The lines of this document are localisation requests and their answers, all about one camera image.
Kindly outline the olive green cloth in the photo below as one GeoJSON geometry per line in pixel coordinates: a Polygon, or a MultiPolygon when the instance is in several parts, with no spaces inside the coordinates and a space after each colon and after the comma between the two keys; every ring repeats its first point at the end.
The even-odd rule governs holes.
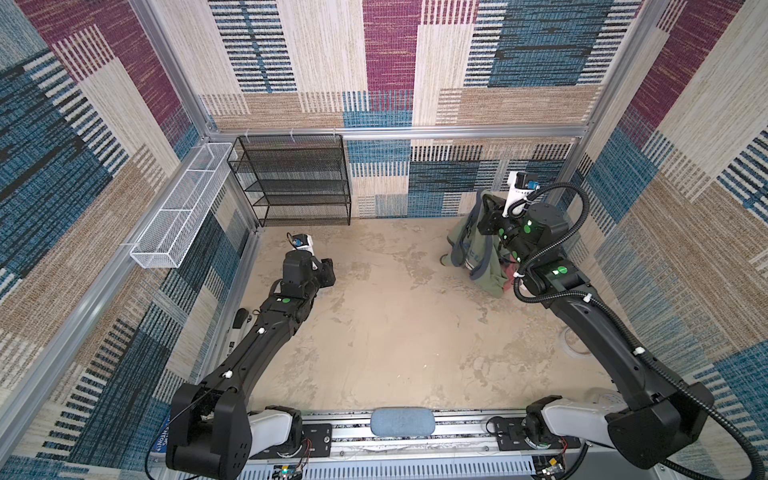
{"type": "Polygon", "coordinates": [[[490,190],[478,191],[473,207],[447,235],[450,251],[440,257],[443,266],[467,270],[479,289],[496,298],[507,291],[509,277],[505,264],[510,254],[501,247],[498,233],[483,234],[479,227],[484,215],[498,201],[503,204],[490,190]]]}

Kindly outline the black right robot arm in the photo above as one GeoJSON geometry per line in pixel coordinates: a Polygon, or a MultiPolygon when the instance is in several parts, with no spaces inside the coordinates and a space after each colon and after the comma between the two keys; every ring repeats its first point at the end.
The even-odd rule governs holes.
{"type": "Polygon", "coordinates": [[[588,276],[562,245],[583,225],[569,224],[537,194],[511,204],[481,191],[463,231],[483,251],[467,258],[473,275],[507,263],[515,297],[538,304],[562,320],[609,374],[623,407],[599,409],[552,395],[526,409],[526,434],[535,445],[577,437],[618,451],[630,464],[650,469],[696,442],[716,416],[714,398],[701,383],[689,384],[641,343],[601,299],[588,276]]]}

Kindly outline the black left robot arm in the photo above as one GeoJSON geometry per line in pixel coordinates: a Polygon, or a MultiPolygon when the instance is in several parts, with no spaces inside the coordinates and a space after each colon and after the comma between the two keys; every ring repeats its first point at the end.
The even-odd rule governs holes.
{"type": "Polygon", "coordinates": [[[309,318],[318,292],[335,281],[332,259],[319,259],[309,250],[285,255],[283,275],[273,283],[248,334],[203,380],[184,383],[175,392],[165,454],[169,469],[235,479],[258,453],[301,449],[297,410],[267,407],[251,415],[247,405],[269,363],[309,318]]]}

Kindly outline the maroon red cloth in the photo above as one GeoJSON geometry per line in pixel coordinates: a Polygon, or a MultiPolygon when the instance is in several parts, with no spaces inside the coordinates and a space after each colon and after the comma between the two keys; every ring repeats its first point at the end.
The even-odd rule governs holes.
{"type": "Polygon", "coordinates": [[[519,263],[514,259],[502,258],[500,260],[500,265],[502,267],[503,274],[506,277],[506,280],[503,285],[503,290],[509,291],[513,288],[513,284],[515,281],[515,273],[517,272],[519,263]]]}

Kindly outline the small black handheld device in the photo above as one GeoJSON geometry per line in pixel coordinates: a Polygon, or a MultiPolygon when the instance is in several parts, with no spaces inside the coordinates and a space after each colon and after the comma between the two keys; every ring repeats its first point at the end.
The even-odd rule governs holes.
{"type": "Polygon", "coordinates": [[[240,330],[245,323],[251,319],[250,311],[246,308],[240,308],[236,311],[233,322],[232,330],[240,330]]]}

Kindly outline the clear tape roll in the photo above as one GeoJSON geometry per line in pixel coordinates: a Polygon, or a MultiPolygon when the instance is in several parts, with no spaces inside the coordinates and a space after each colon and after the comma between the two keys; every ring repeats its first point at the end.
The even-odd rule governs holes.
{"type": "Polygon", "coordinates": [[[563,351],[571,358],[585,360],[592,357],[592,353],[571,328],[564,327],[558,339],[563,351]]]}

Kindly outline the grey oval pad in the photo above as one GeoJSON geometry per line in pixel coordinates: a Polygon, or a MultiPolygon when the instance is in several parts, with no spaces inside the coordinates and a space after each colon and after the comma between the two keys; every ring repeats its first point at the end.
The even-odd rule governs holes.
{"type": "Polygon", "coordinates": [[[423,407],[386,407],[374,410],[371,432],[378,437],[428,437],[436,428],[433,412],[423,407]]]}

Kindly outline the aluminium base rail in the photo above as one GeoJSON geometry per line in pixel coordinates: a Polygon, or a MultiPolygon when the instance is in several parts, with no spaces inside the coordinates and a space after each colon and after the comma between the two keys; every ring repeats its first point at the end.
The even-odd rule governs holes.
{"type": "Polygon", "coordinates": [[[381,437],[373,433],[368,411],[306,411],[303,448],[294,454],[257,454],[240,473],[243,479],[531,479],[554,472],[572,479],[673,479],[665,466],[642,470],[618,452],[589,448],[577,459],[581,442],[569,438],[534,449],[519,427],[515,409],[435,410],[427,437],[381,437]]]}

